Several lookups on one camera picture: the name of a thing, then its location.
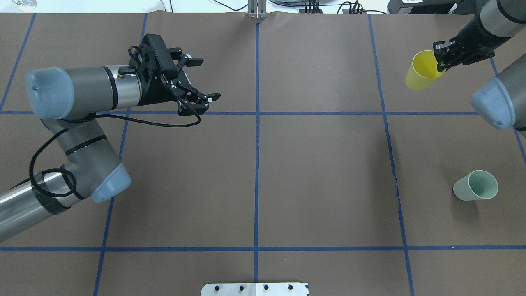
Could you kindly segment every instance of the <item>vertical blue line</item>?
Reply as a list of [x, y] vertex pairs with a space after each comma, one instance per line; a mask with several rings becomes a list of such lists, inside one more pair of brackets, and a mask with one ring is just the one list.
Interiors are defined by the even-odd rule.
[[256, 24], [256, 180], [254, 192], [254, 283], [259, 281], [259, 23]]
[[[143, 39], [144, 32], [146, 30], [146, 21], [147, 20], [148, 20], [148, 14], [145, 13], [144, 14], [144, 19], [143, 19], [143, 28], [142, 28], [142, 31], [140, 33], [139, 43], [141, 43], [141, 41]], [[126, 117], [130, 116], [130, 112], [131, 112], [131, 109], [128, 108], [126, 110]], [[127, 120], [124, 122], [123, 135], [120, 138], [120, 148], [119, 148], [119, 159], [120, 160], [123, 159], [124, 143], [126, 142], [126, 133], [128, 132], [128, 122], [129, 121], [127, 121]], [[98, 294], [98, 288], [99, 288], [99, 284], [100, 284], [100, 276], [102, 275], [102, 267], [104, 265], [104, 255], [106, 254], [106, 244], [108, 242], [109, 224], [110, 224], [110, 222], [112, 220], [112, 213], [113, 213], [113, 204], [114, 204], [114, 202], [115, 202], [115, 197], [112, 197], [109, 200], [108, 215], [106, 216], [106, 226], [104, 227], [104, 236], [103, 236], [103, 239], [102, 239], [102, 250], [100, 251], [99, 264], [98, 264], [98, 268], [97, 268], [97, 276], [95, 277], [95, 286], [93, 288], [93, 296], [97, 296], [97, 294]]]
[[[491, 66], [493, 67], [493, 72], [495, 72], [495, 76], [499, 75], [499, 71], [497, 70], [497, 66], [495, 65], [495, 60], [493, 58], [490, 58]], [[526, 154], [524, 153], [524, 147], [522, 145], [522, 141], [519, 135], [519, 132], [513, 128], [513, 131], [515, 133], [515, 139], [517, 140], [517, 144], [519, 145], [519, 149], [521, 151], [522, 160], [524, 161], [524, 164], [526, 164]]]
[[382, 113], [383, 113], [383, 125], [386, 130], [386, 137], [387, 137], [387, 147], [389, 150], [389, 158], [391, 160], [391, 170], [393, 177], [395, 178], [394, 184], [396, 186], [396, 198], [398, 201], [398, 219], [400, 222], [400, 231], [402, 233], [402, 243], [404, 247], [404, 256], [406, 258], [406, 270], [407, 270], [407, 279], [409, 282], [409, 292], [411, 293], [411, 296], [414, 296], [414, 287], [413, 287], [413, 276], [411, 273], [411, 263], [409, 261], [409, 251], [407, 249], [407, 238], [406, 238], [406, 228], [403, 222], [403, 212], [402, 212], [402, 203], [400, 201], [400, 190], [398, 188], [398, 178], [396, 176], [396, 167], [395, 167], [395, 158], [393, 156], [392, 151], [392, 144], [391, 144], [391, 135], [389, 133], [389, 123], [387, 121], [387, 111], [386, 111], [386, 105], [385, 101], [383, 99], [383, 88], [382, 88], [382, 80], [380, 78], [380, 68], [378, 66], [378, 55], [376, 52], [376, 44], [375, 44], [375, 34], [372, 27], [372, 19], [371, 15], [367, 15], [369, 19], [369, 31], [371, 33], [371, 43], [372, 43], [372, 53], [375, 58], [375, 68], [376, 68], [376, 79], [378, 81], [378, 91], [380, 93], [380, 103], [382, 105]]
[[18, 68], [18, 63], [20, 62], [20, 59], [22, 58], [22, 53], [24, 52], [24, 48], [27, 44], [27, 39], [29, 38], [29, 34], [31, 33], [31, 29], [33, 28], [33, 24], [35, 23], [36, 13], [33, 14], [33, 17], [31, 18], [31, 22], [29, 23], [29, 27], [26, 31], [26, 36], [24, 37], [24, 41], [22, 42], [22, 46], [20, 47], [20, 51], [18, 52], [18, 56], [16, 57], [15, 65], [13, 66], [13, 70], [11, 71], [11, 76], [9, 76], [9, 80], [7, 81], [7, 85], [5, 87], [4, 96], [2, 97], [2, 102], [0, 102], [0, 112], [4, 108], [5, 100], [7, 99], [7, 94], [9, 93], [9, 88], [11, 87], [11, 83], [13, 82], [13, 79], [15, 78], [16, 69]]

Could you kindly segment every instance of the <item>white floor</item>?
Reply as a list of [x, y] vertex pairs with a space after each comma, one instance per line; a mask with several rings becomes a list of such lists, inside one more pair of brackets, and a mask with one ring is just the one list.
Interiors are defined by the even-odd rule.
[[[212, 0], [32, 0], [37, 6], [31, 13], [145, 13], [166, 10], [186, 13], [218, 13], [231, 10]], [[232, 8], [238, 9], [247, 4], [247, 0], [218, 0]], [[320, 4], [341, 4], [343, 0], [320, 0]], [[389, 0], [361, 0], [364, 9], [387, 12]], [[267, 11], [284, 11], [297, 13], [301, 7], [284, 7], [267, 0]], [[336, 13], [338, 6], [322, 6], [323, 13]], [[0, 12], [22, 12], [11, 0], [0, 1]]]

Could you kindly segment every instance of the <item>cup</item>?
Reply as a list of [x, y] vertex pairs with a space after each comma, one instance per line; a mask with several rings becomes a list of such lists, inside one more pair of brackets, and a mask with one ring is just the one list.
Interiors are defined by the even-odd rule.
[[498, 191], [499, 184], [495, 177], [483, 170], [471, 172], [453, 186], [453, 192], [463, 201], [488, 200], [495, 197]]
[[414, 56], [407, 71], [406, 85], [414, 91], [423, 91], [445, 72], [437, 71], [437, 59], [433, 51], [421, 51]]

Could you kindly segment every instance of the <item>light blue joint cap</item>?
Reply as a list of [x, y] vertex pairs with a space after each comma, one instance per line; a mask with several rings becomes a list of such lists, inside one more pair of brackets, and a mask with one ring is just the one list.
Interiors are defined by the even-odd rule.
[[104, 181], [92, 193], [92, 199], [95, 202], [109, 200], [113, 196], [126, 190], [132, 183], [124, 164], [118, 165]]
[[471, 96], [471, 106], [494, 127], [504, 130], [515, 124], [515, 110], [504, 84], [493, 77]]
[[33, 112], [40, 119], [62, 119], [73, 107], [73, 82], [64, 69], [51, 67], [29, 71], [26, 91]]

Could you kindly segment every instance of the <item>yellow cup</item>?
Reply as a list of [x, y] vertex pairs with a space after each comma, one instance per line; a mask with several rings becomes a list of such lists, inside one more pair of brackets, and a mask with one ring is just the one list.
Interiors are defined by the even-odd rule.
[[414, 58], [406, 76], [406, 85], [414, 91], [423, 91], [446, 71], [437, 71], [433, 51], [421, 51]]

